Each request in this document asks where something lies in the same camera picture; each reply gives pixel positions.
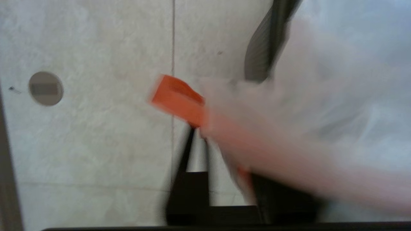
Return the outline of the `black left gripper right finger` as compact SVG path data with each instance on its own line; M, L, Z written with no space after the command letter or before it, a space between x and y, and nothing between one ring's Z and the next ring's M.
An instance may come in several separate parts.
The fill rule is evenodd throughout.
M315 196L259 175L252 175L258 211L264 223L314 223L321 209Z

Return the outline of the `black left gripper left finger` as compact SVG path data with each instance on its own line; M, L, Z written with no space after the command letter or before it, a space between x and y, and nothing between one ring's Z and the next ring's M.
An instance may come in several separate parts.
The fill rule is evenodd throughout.
M210 146L206 139L202 139L205 171L187 171L195 132L195 127L188 127L181 159L165 204L167 225L206 225L208 223Z

